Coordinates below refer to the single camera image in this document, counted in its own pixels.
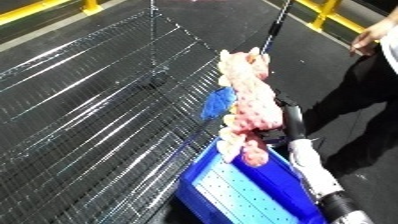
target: black pole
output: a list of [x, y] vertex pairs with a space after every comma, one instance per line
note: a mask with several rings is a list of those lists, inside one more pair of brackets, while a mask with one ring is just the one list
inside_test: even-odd
[[272, 43], [274, 42], [275, 37], [278, 35], [280, 29], [282, 28], [282, 24], [285, 21], [287, 14], [289, 13], [290, 8], [293, 5], [294, 0], [287, 0], [285, 5], [279, 11], [278, 17], [272, 24], [271, 28], [268, 31], [268, 37], [263, 44], [263, 48], [261, 49], [261, 54], [267, 54], [271, 49]]

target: metal grid floor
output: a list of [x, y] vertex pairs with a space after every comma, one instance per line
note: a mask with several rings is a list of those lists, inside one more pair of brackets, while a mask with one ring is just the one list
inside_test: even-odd
[[149, 219], [213, 138], [164, 164], [200, 123], [216, 59], [142, 12], [1, 73], [0, 223]]

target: blue tray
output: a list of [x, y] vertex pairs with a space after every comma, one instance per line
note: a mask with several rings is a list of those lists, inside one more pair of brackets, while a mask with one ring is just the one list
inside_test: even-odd
[[324, 224], [287, 161], [270, 150], [269, 162], [252, 168], [222, 161], [216, 139], [183, 173], [177, 197], [209, 224]]

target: yellow safety barrier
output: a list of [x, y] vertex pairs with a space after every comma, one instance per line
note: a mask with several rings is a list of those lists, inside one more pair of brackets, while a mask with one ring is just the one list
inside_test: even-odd
[[[0, 14], [0, 26], [15, 20], [30, 16], [32, 14], [47, 10], [54, 6], [63, 4], [71, 0], [42, 0], [18, 9], [15, 9], [4, 14]], [[95, 14], [102, 10], [101, 6], [97, 4], [96, 0], [85, 0], [83, 12], [87, 15]]]
[[322, 32], [323, 24], [328, 18], [357, 33], [364, 30], [362, 26], [336, 13], [335, 9], [339, 7], [341, 0], [326, 0], [323, 4], [317, 4], [310, 0], [297, 0], [297, 2], [318, 13], [316, 19], [308, 24], [315, 31]]

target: white pegboard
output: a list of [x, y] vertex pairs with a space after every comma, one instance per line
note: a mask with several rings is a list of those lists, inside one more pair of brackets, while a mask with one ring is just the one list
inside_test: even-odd
[[293, 224], [300, 221], [240, 170], [216, 156], [194, 181], [196, 189], [232, 223]]

